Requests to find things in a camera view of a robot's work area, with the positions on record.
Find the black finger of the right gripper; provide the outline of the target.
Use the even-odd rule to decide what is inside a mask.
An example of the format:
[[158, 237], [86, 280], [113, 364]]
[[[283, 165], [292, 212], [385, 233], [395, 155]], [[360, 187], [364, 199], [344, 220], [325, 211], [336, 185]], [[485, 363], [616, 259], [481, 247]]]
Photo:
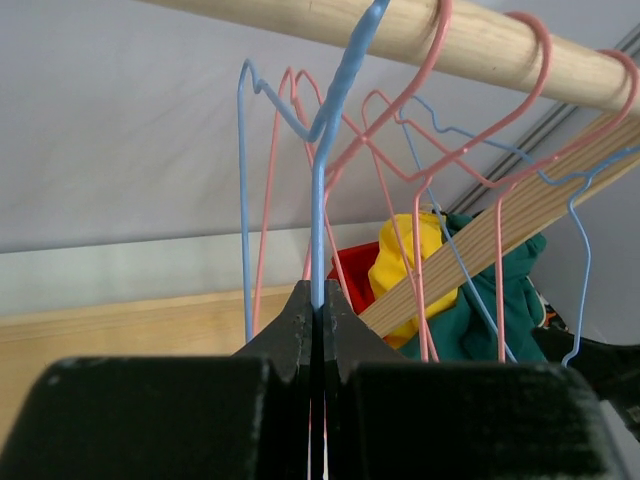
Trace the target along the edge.
[[[532, 337], [550, 362], [559, 363], [573, 347], [574, 335], [536, 327]], [[578, 354], [568, 365], [608, 401], [632, 435], [639, 434], [639, 345], [612, 345], [580, 338]]]

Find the orange camouflage shorts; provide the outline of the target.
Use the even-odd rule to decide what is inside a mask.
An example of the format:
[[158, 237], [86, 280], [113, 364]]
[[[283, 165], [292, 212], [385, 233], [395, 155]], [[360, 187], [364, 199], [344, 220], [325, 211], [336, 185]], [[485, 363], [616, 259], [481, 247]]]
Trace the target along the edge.
[[565, 321], [546, 300], [546, 298], [540, 292], [537, 293], [537, 296], [544, 310], [544, 316], [539, 322], [538, 327], [545, 329], [553, 328], [560, 331], [569, 332], [569, 327], [567, 326]]

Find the green shorts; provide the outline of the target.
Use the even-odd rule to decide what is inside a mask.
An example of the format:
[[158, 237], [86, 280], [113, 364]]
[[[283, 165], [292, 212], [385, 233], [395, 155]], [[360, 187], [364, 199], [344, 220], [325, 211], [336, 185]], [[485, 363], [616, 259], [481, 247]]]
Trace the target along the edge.
[[[506, 356], [518, 362], [544, 362], [531, 331], [546, 318], [545, 307], [529, 278], [546, 248], [538, 233], [502, 259]], [[497, 319], [495, 268], [489, 266], [463, 284], [454, 305], [428, 319], [441, 361], [496, 361], [496, 332], [488, 322]]]

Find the light blue wire hanger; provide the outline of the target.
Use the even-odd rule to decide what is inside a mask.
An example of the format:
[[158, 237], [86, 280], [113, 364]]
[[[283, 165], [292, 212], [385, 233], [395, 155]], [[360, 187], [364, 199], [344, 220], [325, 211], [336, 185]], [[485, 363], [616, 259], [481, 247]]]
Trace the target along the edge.
[[[510, 208], [502, 215], [502, 218], [507, 222], [505, 232], [516, 225], [516, 218], [519, 214], [529, 220], [533, 211], [538, 207], [544, 209], [550, 218], [538, 232], [540, 234], [546, 226], [564, 215], [575, 218], [577, 216], [575, 207], [581, 200], [594, 194], [598, 186], [610, 184], [638, 164], [638, 120], [632, 118], [621, 122], [613, 132], [578, 150], [576, 154], [577, 158], [571, 159], [567, 167], [557, 165], [555, 167], [549, 166], [546, 169], [548, 178], [560, 182], [558, 187], [552, 187], [537, 180], [534, 184], [542, 188], [542, 193], [537, 196], [537, 200], [531, 200], [533, 189], [529, 187], [525, 195], [524, 207], [522, 209]], [[440, 214], [440, 216], [451, 237], [457, 235], [477, 217], [461, 214]]]

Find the blue hanger with green shorts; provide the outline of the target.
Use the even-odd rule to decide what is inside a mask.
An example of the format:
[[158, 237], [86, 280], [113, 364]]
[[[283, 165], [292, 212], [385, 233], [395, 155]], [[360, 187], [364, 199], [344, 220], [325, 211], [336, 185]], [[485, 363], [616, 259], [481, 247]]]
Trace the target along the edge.
[[361, 68], [364, 56], [374, 40], [376, 31], [389, 6], [387, 1], [374, 1], [365, 10], [351, 32], [342, 59], [329, 85], [325, 101], [321, 104], [313, 123], [309, 128], [303, 126], [286, 106], [273, 88], [257, 73], [254, 64], [247, 59], [243, 62], [236, 90], [239, 192], [240, 192], [240, 225], [242, 255], [242, 288], [244, 295], [244, 327], [245, 340], [250, 341], [256, 333], [254, 322], [258, 315], [250, 311], [251, 291], [258, 285], [250, 280], [251, 256], [249, 245], [249, 191], [248, 160], [246, 154], [246, 135], [244, 118], [245, 80], [251, 80], [252, 90], [256, 94], [265, 94], [276, 112], [286, 121], [295, 134], [307, 143], [317, 143], [318, 148], [312, 166], [311, 181], [311, 304], [315, 313], [325, 303], [325, 294], [321, 288], [324, 281], [324, 233], [325, 215], [325, 172], [329, 154], [333, 148], [339, 130], [345, 100]]

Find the yellow shorts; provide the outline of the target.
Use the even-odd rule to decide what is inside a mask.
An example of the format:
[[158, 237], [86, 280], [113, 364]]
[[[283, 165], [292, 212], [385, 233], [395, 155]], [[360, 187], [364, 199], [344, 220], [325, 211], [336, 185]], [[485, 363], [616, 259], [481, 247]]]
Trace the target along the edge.
[[[426, 260], [442, 245], [442, 230], [435, 213], [420, 211], [419, 238], [422, 260]], [[386, 221], [378, 236], [378, 254], [373, 266], [368, 271], [368, 279], [375, 299], [380, 298], [398, 282], [406, 278], [407, 268], [404, 257], [407, 257], [409, 268], [415, 267], [413, 242], [413, 216], [411, 213], [396, 214], [394, 220]], [[426, 308], [427, 319], [451, 309], [456, 304], [457, 289], [451, 290]], [[406, 345], [419, 332], [417, 317], [395, 329], [384, 337], [385, 341], [395, 349]]]

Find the pink hanger with camouflage shorts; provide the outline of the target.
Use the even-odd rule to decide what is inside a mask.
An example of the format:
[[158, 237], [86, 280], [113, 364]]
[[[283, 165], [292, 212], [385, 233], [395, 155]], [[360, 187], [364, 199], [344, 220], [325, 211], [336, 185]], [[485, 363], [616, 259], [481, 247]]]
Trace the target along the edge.
[[[445, 7], [447, 7], [447, 5], [444, 5], [443, 7], [441, 7], [441, 15], [442, 15], [442, 19], [439, 20], [439, 25], [437, 27], [436, 30], [436, 35], [435, 35], [435, 39], [434, 39], [434, 43], [432, 46], [432, 49], [435, 49], [434, 52], [435, 53], [439, 53], [439, 49], [441, 47], [441, 43], [444, 42], [444, 37], [445, 34], [448, 31], [449, 28], [449, 23], [450, 23], [450, 19], [447, 15], [450, 16], [451, 12], [449, 10], [447, 10]], [[541, 95], [543, 87], [545, 86], [545, 83], [547, 81], [547, 77], [549, 75], [549, 70], [550, 70], [550, 63], [551, 63], [551, 57], [552, 57], [552, 46], [551, 46], [551, 40], [550, 40], [550, 36], [549, 36], [549, 32], [547, 30], [547, 28], [542, 24], [542, 22], [540, 20], [538, 20], [536, 17], [534, 17], [533, 15], [530, 15], [528, 13], [525, 12], [508, 12], [508, 13], [504, 13], [503, 14], [504, 17], [510, 17], [512, 19], [515, 19], [516, 21], [520, 22], [521, 24], [526, 24], [528, 26], [528, 28], [533, 32], [533, 37], [534, 37], [534, 47], [536, 47], [539, 44], [542, 44], [541, 51], [542, 51], [542, 66], [540, 67], [539, 70], [539, 74], [538, 74], [538, 78], [534, 83], [534, 86], [532, 87], [532, 93], [529, 94], [529, 96], [526, 98], [526, 100], [520, 105], [518, 106], [514, 111], [512, 111], [509, 115], [505, 116], [503, 119], [501, 119], [499, 122], [497, 122], [496, 124], [492, 125], [490, 128], [486, 129], [484, 132], [482, 132], [481, 134], [478, 134], [476, 136], [471, 137], [469, 135], [467, 135], [468, 132], [465, 131], [461, 131], [462, 134], [469, 136], [469, 138], [471, 138], [471, 140], [469, 140], [466, 144], [464, 144], [462, 147], [460, 147], [458, 150], [455, 150], [453, 152], [448, 153], [445, 157], [443, 157], [442, 159], [442, 165], [438, 164], [438, 165], [433, 165], [433, 167], [435, 168], [434, 172], [437, 171], [439, 168], [447, 166], [450, 161], [456, 161], [458, 163], [461, 162], [460, 157], [462, 155], [465, 155], [466, 153], [468, 153], [469, 150], [471, 150], [472, 147], [476, 146], [479, 143], [491, 143], [489, 142], [489, 137], [491, 137], [494, 133], [497, 133], [499, 130], [501, 130], [502, 128], [504, 128], [505, 126], [509, 125], [510, 123], [512, 123], [513, 121], [515, 121], [517, 118], [519, 118], [519, 116], [521, 116], [522, 114], [524, 114], [526, 112], [526, 110], [534, 103], [534, 101], [537, 99], [538, 96]], [[423, 72], [422, 71], [423, 68], [421, 67], [420, 71], [418, 72], [417, 76], [415, 77], [414, 80], [416, 80], [418, 83], [416, 84], [417, 86], [414, 85], [415, 82], [411, 83], [410, 86], [407, 87], [407, 90], [400, 95], [396, 101], [394, 101], [394, 103], [391, 104], [391, 106], [389, 106], [389, 109], [387, 111], [385, 111], [384, 115], [382, 115], [380, 117], [380, 120], [382, 122], [386, 121], [387, 117], [384, 117], [385, 115], [389, 116], [393, 116], [393, 114], [395, 114], [396, 110], [399, 110], [400, 113], [402, 113], [402, 109], [404, 108], [404, 104], [408, 101], [409, 99], [409, 94], [410, 93], [414, 93], [415, 89], [419, 88], [419, 84], [420, 82], [422, 82], [424, 79], [426, 79], [426, 76], [428, 76], [428, 72]], [[460, 165], [462, 167], [466, 167], [468, 165], [466, 165], [464, 162], [460, 163]], [[430, 329], [429, 326], [427, 324], [427, 319], [425, 316], [425, 312], [426, 312], [426, 294], [423, 292], [423, 288], [425, 286], [425, 280], [426, 280], [426, 273], [423, 273], [424, 269], [422, 269], [422, 267], [427, 267], [426, 265], [426, 261], [423, 263], [422, 262], [422, 258], [421, 258], [421, 253], [420, 253], [420, 238], [419, 238], [419, 220], [418, 220], [418, 214], [419, 214], [419, 208], [418, 208], [418, 201], [420, 199], [420, 196], [422, 194], [422, 192], [424, 190], [427, 190], [427, 193], [429, 193], [431, 195], [431, 190], [429, 189], [431, 180], [432, 180], [432, 176], [435, 175], [435, 173], [431, 174], [431, 173], [426, 173], [427, 171], [425, 170], [422, 173], [419, 173], [418, 175], [426, 175], [424, 178], [424, 183], [421, 187], [421, 189], [419, 189], [419, 191], [416, 193], [415, 198], [414, 198], [414, 211], [413, 211], [413, 241], [414, 241], [414, 255], [415, 255], [415, 268], [413, 270], [411, 270], [409, 268], [408, 263], [406, 263], [406, 268], [407, 268], [407, 272], [408, 272], [408, 276], [406, 277], [406, 279], [408, 279], [411, 283], [410, 286], [410, 293], [413, 293], [414, 297], [416, 297], [416, 305], [417, 305], [417, 309], [418, 309], [418, 313], [417, 318], [420, 321], [420, 325], [419, 325], [419, 334], [420, 334], [420, 348], [421, 348], [421, 355], [422, 355], [422, 359], [424, 361], [428, 361], [428, 360], [434, 360], [434, 361], [439, 361], [439, 357], [436, 351], [436, 347], [435, 347], [435, 343], [433, 342], [431, 333], [430, 333]], [[438, 209], [439, 207], [436, 208], [436, 214], [438, 215], [438, 219], [441, 223], [441, 229], [442, 229], [442, 233], [445, 235], [447, 243], [444, 243], [442, 248], [440, 248], [438, 251], [436, 251], [434, 254], [432, 254], [429, 258], [427, 258], [427, 260], [436, 260], [436, 253], [452, 253], [454, 256], [454, 265], [458, 265], [458, 273], [462, 273], [463, 274], [463, 283], [464, 280], [467, 281], [467, 283], [471, 283], [472, 282], [472, 277], [471, 274], [466, 266], [466, 264], [464, 263], [464, 261], [462, 260], [461, 257], [461, 250], [458, 248], [459, 246], [461, 246], [459, 243], [455, 243], [453, 237], [451, 237], [449, 235], [449, 232], [446, 228], [445, 222], [444, 220], [441, 218], [440, 216], [440, 211]], [[329, 234], [331, 234], [331, 225], [326, 222], [326, 218], [324, 220], [324, 226], [323, 226], [323, 233], [325, 233], [326, 228], [328, 227], [329, 229]], [[307, 273], [309, 273], [309, 278], [311, 279], [311, 266], [310, 266], [310, 246], [309, 246], [309, 252], [307, 255], [307, 260], [305, 263], [305, 275]], [[427, 273], [434, 273], [434, 271], [432, 271], [435, 267], [427, 267]], [[502, 293], [502, 284], [500, 283], [498, 285], [497, 289], [497, 308], [498, 310], [500, 310], [502, 308], [502, 300], [503, 300], [503, 293]], [[325, 299], [325, 303], [324, 306], [321, 308], [323, 313], [328, 313], [329, 307], [328, 307], [328, 301]], [[499, 358], [500, 361], [504, 362], [505, 361], [505, 351], [506, 351], [506, 344], [505, 344], [505, 338], [504, 338], [504, 319], [503, 319], [503, 313], [502, 310], [500, 310], [498, 312], [498, 324], [496, 324], [496, 321], [493, 320], [489, 320], [488, 322], [490, 323], [490, 325], [492, 326], [492, 328], [494, 329], [494, 331], [496, 332], [497, 335], [497, 339], [498, 339], [498, 350], [499, 350]]]

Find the pink wire hanger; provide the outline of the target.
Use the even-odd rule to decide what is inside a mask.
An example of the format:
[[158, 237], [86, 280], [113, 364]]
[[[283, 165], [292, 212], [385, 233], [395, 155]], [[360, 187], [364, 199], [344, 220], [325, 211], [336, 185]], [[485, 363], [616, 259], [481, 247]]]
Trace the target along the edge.
[[550, 220], [547, 212], [538, 207], [527, 220], [522, 214], [508, 232], [502, 215], [510, 208], [522, 209], [527, 189], [531, 187], [531, 200], [536, 201], [542, 188], [534, 184], [541, 180], [558, 187], [560, 182], [546, 176], [549, 166], [567, 167], [576, 152], [600, 140], [613, 131], [628, 116], [631, 103], [639, 87], [639, 73], [634, 61], [617, 50], [603, 50], [603, 55], [615, 59], [624, 67], [630, 82], [630, 90], [624, 108], [616, 115], [605, 116], [589, 126], [586, 132], [553, 155], [546, 157], [505, 180], [507, 189], [494, 206], [485, 210], [457, 235], [447, 238], [446, 244], [431, 255], [425, 263], [418, 262], [416, 269], [405, 281], [398, 283], [388, 294], [376, 300], [361, 319], [379, 336], [385, 336], [412, 317], [420, 321], [421, 352], [425, 359], [436, 357], [431, 340], [429, 322], [424, 313], [425, 303], [438, 299], [442, 294], [464, 283], [473, 287], [472, 277], [489, 266], [494, 267], [496, 281], [496, 316], [487, 316], [490, 330], [496, 336], [498, 360], [515, 361], [506, 343], [504, 319], [503, 256], [537, 234]]

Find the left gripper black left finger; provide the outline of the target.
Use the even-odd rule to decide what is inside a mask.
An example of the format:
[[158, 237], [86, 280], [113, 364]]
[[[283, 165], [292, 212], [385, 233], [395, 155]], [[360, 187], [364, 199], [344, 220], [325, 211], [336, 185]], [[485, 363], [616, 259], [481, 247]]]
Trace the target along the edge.
[[5, 479], [308, 479], [312, 307], [230, 356], [70, 357], [32, 386]]

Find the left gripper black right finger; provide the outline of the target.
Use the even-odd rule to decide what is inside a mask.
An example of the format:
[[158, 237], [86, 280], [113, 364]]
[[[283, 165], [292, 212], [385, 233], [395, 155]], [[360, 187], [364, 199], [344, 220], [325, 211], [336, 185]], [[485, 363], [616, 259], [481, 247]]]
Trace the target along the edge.
[[333, 479], [626, 479], [594, 392], [557, 364], [412, 361], [325, 284]]

